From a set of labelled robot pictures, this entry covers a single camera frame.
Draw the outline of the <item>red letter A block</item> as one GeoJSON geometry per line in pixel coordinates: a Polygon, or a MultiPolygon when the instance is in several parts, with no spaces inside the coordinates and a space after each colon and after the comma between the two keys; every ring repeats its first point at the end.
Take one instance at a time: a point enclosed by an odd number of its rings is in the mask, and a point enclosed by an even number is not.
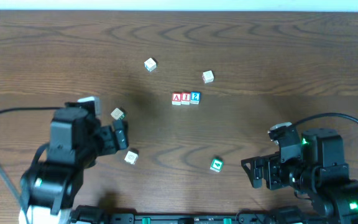
{"type": "Polygon", "coordinates": [[[172,105],[181,105],[181,93],[172,93],[172,105]]]}

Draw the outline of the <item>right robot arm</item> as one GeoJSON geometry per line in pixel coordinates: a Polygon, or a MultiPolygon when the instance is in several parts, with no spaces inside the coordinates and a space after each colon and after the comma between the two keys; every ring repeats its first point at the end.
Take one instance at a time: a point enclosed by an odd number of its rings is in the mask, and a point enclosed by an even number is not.
{"type": "Polygon", "coordinates": [[[342,137],[333,129],[282,126],[268,132],[279,150],[243,159],[241,166],[253,188],[291,187],[307,194],[313,209],[328,223],[358,223],[358,180],[349,177],[342,137]]]}

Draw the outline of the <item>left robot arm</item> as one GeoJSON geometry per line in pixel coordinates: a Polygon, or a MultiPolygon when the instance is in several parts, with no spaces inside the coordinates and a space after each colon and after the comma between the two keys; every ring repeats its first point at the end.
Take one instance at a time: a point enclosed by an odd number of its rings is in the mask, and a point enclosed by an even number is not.
{"type": "Polygon", "coordinates": [[[50,123],[50,140],[37,149],[21,177],[20,222],[67,223],[84,171],[100,156],[129,147],[127,123],[103,126],[95,103],[65,103],[50,123]]]}

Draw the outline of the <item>blue number 2 block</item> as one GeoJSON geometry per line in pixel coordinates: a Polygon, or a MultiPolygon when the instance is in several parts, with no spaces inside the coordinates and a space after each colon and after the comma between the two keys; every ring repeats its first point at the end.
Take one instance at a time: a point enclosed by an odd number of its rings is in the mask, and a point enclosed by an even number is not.
{"type": "Polygon", "coordinates": [[[192,91],[191,92],[191,98],[190,98],[190,103],[194,104],[194,105],[198,105],[200,103],[200,99],[201,99],[201,93],[197,92],[197,91],[192,91]]]}

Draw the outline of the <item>red letter I block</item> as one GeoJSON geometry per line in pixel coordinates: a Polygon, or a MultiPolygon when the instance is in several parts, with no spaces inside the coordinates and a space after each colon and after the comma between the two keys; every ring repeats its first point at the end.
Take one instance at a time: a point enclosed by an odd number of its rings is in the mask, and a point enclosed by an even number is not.
{"type": "Polygon", "coordinates": [[[183,92],[181,93],[181,104],[189,105],[191,101],[191,93],[183,92]]]}

